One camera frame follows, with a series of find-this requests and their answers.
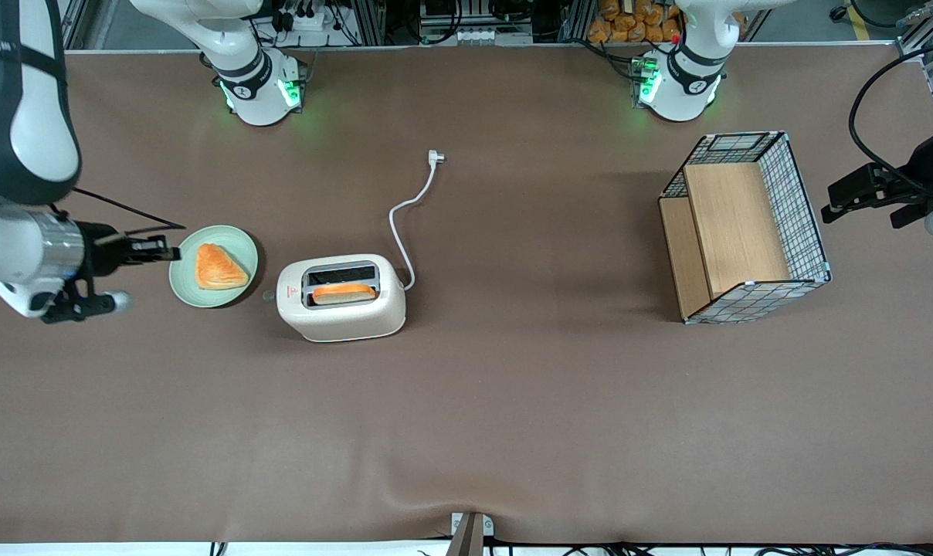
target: white toaster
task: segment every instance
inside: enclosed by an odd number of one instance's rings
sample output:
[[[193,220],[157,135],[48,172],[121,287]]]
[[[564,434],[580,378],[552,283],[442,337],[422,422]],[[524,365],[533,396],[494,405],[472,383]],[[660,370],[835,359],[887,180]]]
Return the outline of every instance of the white toaster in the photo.
[[[365,292],[364,299],[317,302],[321,292],[346,285]],[[308,341],[386,337],[405,321],[404,289],[395,267],[371,254],[291,263],[278,277],[277,299],[280,317]]]

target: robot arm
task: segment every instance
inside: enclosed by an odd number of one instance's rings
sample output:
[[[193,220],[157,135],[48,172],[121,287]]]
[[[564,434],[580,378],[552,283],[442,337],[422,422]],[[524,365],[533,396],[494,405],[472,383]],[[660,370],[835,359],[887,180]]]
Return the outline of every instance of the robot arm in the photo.
[[[179,257],[163,236],[132,239],[108,225],[17,207],[64,198],[80,166],[56,1],[0,0],[0,297],[46,323],[123,310],[128,296],[97,294],[93,278]]]
[[[919,144],[897,170],[908,181],[869,162],[831,184],[830,204],[820,211],[824,224],[860,209],[904,205],[890,215],[893,228],[923,219],[933,235],[933,137]]]
[[[0,1],[0,204],[46,205],[79,176],[53,1]]]
[[[639,102],[673,122],[687,122],[714,102],[721,68],[738,43],[741,27],[734,13],[766,10],[794,0],[676,0],[685,26],[671,49],[647,53],[650,68]]]
[[[263,0],[131,0],[141,13],[194,42],[219,74],[230,110],[252,126],[269,126],[301,109],[304,65],[278,49],[261,49],[241,20]]]

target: bread roll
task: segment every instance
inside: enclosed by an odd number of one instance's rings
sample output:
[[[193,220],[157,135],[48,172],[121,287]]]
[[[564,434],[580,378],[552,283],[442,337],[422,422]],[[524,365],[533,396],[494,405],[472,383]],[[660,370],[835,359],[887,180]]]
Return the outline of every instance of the bread roll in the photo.
[[[319,286],[312,291],[312,302],[315,305],[339,305],[370,299],[378,299],[378,292],[367,284],[332,284]]]
[[[593,42],[594,45],[599,45],[601,42],[607,42],[610,36],[610,22],[594,20],[594,22],[590,24],[590,31],[587,32],[587,41]]]
[[[745,17],[745,14],[741,12],[735,12],[735,20],[738,21],[739,27],[738,35],[744,39],[745,35],[748,34],[748,18]]]
[[[614,25],[614,31],[617,31],[617,32],[621,32],[621,31],[628,32],[628,31],[630,31],[631,29],[634,29],[634,28],[635,28],[635,24],[636,24],[636,23],[637,23],[637,21],[635,21],[635,16],[634,16],[634,15],[632,15],[632,14],[621,14],[621,15],[618,15],[617,18],[615,18],[615,20],[614,20],[614,22],[612,23],[612,25]]]
[[[646,24],[638,22],[628,31],[628,42],[642,42],[646,38]]]
[[[656,25],[646,25],[646,41],[662,42],[662,28]]]
[[[636,0],[635,19],[646,25],[659,25],[665,11],[661,6],[651,3],[651,0]]]
[[[222,247],[203,243],[195,253],[195,282],[204,290],[242,288],[250,277]]]
[[[600,10],[601,17],[607,21],[614,21],[615,17],[621,15],[621,4],[618,0],[599,0],[597,8]]]
[[[679,22],[670,19],[662,22],[662,41],[672,42],[674,36],[682,35],[682,29],[679,29]]]

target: pastry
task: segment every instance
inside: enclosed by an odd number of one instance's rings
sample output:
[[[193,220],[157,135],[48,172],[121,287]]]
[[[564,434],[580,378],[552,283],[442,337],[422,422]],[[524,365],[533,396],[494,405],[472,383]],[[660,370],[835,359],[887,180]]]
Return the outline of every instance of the pastry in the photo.
[[[674,19],[665,20],[662,22],[662,39],[665,42],[672,42],[674,36],[682,35],[681,29],[679,29],[679,22]]]
[[[636,0],[635,19],[646,25],[659,25],[665,10],[662,6],[651,3],[651,0]]]
[[[590,31],[587,32],[587,41],[599,45],[601,42],[607,42],[608,36],[611,36],[611,22],[594,20],[590,24]]]
[[[599,0],[597,8],[600,10],[601,17],[607,21],[614,21],[615,17],[621,15],[621,5],[618,4],[618,0]]]
[[[203,243],[195,253],[195,282],[204,290],[242,288],[250,277],[222,247]]]
[[[615,31],[628,32],[631,29],[635,28],[636,23],[637,21],[635,21],[634,15],[621,14],[621,15],[618,15],[617,18],[614,18],[614,22],[612,23],[612,25],[614,25]]]
[[[657,25],[646,25],[646,41],[662,42],[662,28]]]
[[[642,42],[646,38],[646,24],[638,22],[628,31],[628,42]]]

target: triangular pastry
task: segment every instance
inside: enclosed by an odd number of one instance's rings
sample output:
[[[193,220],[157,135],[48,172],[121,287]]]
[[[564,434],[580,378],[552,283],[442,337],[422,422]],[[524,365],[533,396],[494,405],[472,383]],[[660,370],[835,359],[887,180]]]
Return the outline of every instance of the triangular pastry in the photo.
[[[195,254],[195,282],[204,290],[232,290],[250,281],[247,273],[222,247],[203,243]]]

